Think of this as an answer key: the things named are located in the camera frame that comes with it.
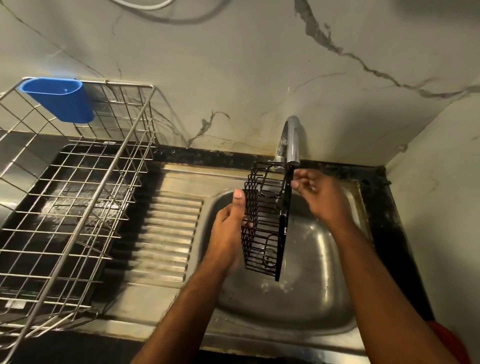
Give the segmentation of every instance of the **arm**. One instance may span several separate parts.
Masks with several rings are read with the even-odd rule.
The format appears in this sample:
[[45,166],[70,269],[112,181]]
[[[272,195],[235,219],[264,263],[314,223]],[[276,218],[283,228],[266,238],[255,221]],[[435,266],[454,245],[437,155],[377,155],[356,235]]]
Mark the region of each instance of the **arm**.
[[355,225],[340,184],[317,170],[296,170],[295,188],[338,246],[357,324],[372,363],[457,361],[422,320]]
[[245,196],[220,210],[205,257],[132,364],[189,363],[197,353],[223,281],[239,265]]

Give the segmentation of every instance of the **red cloth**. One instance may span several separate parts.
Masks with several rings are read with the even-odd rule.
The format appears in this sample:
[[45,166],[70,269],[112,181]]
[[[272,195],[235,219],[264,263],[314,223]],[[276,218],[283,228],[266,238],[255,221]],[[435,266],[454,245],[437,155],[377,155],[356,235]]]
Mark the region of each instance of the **red cloth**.
[[460,364],[472,364],[465,346],[458,337],[435,321],[427,321],[427,324]]

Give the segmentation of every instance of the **hand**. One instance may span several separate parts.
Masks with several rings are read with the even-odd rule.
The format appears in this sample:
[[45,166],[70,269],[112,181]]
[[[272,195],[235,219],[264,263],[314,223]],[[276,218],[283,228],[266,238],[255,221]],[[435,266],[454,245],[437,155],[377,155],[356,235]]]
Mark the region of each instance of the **hand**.
[[245,194],[237,188],[233,193],[233,202],[217,213],[213,223],[204,260],[224,269],[227,275],[237,269],[240,263],[242,224],[251,224],[246,221],[244,214]]
[[350,206],[338,181],[319,170],[295,170],[293,189],[308,202],[312,213],[332,230],[353,223]]

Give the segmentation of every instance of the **chrome faucet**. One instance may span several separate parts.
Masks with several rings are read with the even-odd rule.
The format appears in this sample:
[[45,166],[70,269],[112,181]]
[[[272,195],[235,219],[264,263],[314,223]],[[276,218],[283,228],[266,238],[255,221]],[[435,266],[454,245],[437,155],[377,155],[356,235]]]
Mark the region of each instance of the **chrome faucet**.
[[295,167],[300,165],[299,132],[300,120],[295,115],[289,116],[275,151],[274,162],[283,162]]

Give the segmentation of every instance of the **blue plastic cup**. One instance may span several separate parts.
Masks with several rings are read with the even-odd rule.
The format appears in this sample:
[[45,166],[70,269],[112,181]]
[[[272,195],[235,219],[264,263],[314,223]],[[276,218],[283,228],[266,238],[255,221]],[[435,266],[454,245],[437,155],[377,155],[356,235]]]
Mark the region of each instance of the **blue plastic cup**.
[[18,88],[61,121],[86,124],[94,118],[81,81],[39,77],[26,80]]

